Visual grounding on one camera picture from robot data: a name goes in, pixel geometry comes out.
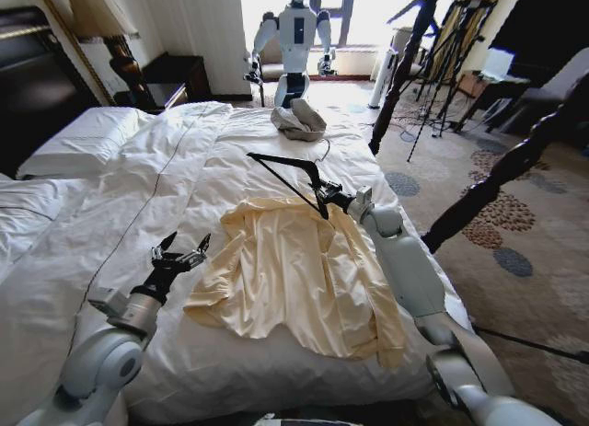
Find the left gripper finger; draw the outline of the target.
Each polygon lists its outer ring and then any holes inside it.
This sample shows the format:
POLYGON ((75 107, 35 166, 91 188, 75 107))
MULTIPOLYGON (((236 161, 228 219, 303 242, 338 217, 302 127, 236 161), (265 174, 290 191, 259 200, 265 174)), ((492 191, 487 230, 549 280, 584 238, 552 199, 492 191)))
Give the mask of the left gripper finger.
POLYGON ((206 251, 210 244, 211 234, 207 234, 198 247, 183 256, 182 263, 188 266, 198 266, 206 259, 206 251))
POLYGON ((175 260, 179 257, 178 253, 168 252, 172 245, 177 231, 165 237, 156 247, 151 248, 151 260, 175 260))

